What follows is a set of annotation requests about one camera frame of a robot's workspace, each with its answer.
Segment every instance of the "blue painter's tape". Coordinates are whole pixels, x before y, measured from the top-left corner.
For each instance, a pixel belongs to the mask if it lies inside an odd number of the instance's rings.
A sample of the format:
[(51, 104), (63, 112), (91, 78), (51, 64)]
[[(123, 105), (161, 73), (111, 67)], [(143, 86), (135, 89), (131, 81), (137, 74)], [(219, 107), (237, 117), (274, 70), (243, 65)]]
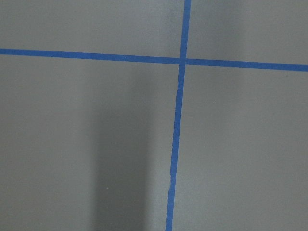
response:
[(174, 116), (174, 130), (173, 130), (171, 165), (170, 165), (170, 187), (168, 192), (168, 204), (167, 204), (167, 215), (166, 215), (166, 231), (172, 231), (172, 222), (173, 222), (174, 199), (175, 199), (177, 168), (178, 168), (179, 141), (180, 141), (181, 113), (182, 113), (184, 79), (185, 79), (185, 59), (187, 54), (190, 10), (191, 10), (191, 0), (185, 0), (184, 12), (183, 12), (181, 48), (180, 48), (178, 91), (176, 97), (175, 116)]
[(66, 51), (0, 49), (0, 54), (57, 57), (57, 58), (71, 58), (71, 59), (110, 60), (110, 61), (157, 63), (157, 64), (179, 64), (180, 62), (179, 58), (169, 58), (169, 57), (122, 55), (122, 54), (99, 54), (99, 53), (82, 53), (82, 52), (66, 52)]
[(186, 59), (186, 54), (187, 54), (190, 13), (191, 13), (191, 0), (185, 0), (184, 12), (183, 12), (181, 48), (180, 48), (180, 58), (181, 59)]
[(197, 65), (197, 66), (238, 67), (238, 68), (308, 72), (308, 65), (298, 65), (298, 64), (257, 63), (257, 62), (210, 60), (210, 59), (186, 59), (185, 62), (186, 65)]
[(180, 64), (179, 65), (178, 91), (177, 91), (176, 104), (175, 104), (174, 130), (173, 130), (171, 167), (170, 167), (170, 187), (169, 187), (169, 192), (168, 192), (167, 217), (166, 217), (166, 231), (172, 231), (175, 185), (176, 185), (177, 167), (178, 167), (178, 153), (179, 153), (179, 141), (180, 141), (180, 125), (181, 125), (181, 112), (182, 112), (182, 102), (183, 102), (184, 78), (185, 78), (185, 64)]

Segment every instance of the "gray floor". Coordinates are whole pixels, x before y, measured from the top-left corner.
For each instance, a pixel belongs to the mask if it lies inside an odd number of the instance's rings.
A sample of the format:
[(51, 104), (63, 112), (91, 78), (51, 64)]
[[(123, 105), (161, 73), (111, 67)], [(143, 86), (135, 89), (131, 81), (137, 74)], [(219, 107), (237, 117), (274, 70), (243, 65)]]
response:
[[(303, 0), (192, 0), (188, 58), (308, 64)], [(0, 48), (179, 57), (183, 1), (0, 2)], [(0, 230), (163, 231), (178, 65), (0, 56)], [(174, 231), (308, 229), (308, 73), (186, 66)]]

